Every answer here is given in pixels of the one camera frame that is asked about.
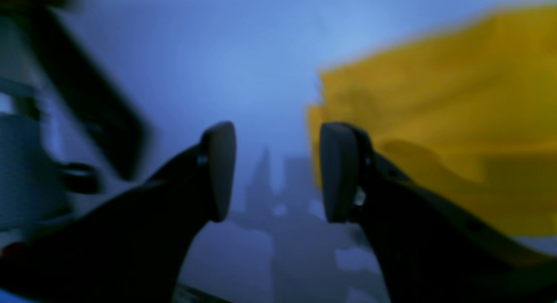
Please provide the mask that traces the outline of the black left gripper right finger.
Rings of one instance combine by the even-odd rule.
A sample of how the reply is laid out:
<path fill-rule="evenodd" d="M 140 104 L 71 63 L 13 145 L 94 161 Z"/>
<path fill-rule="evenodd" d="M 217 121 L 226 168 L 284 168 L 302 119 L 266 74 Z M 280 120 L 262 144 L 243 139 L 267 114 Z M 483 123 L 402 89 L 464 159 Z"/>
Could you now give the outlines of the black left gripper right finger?
<path fill-rule="evenodd" d="M 330 223 L 356 223 L 392 303 L 554 303 L 556 258 L 525 247 L 408 178 L 344 122 L 320 127 Z"/>

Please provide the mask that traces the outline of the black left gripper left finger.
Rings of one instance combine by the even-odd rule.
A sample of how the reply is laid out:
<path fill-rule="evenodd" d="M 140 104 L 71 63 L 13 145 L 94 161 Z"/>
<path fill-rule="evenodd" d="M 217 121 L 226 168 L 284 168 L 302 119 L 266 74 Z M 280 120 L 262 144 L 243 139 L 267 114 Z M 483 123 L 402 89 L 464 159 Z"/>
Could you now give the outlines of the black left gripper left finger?
<path fill-rule="evenodd" d="M 225 220 L 235 126 L 219 122 L 143 184 L 1 258 L 1 289 L 40 303 L 168 303 L 195 236 Z"/>

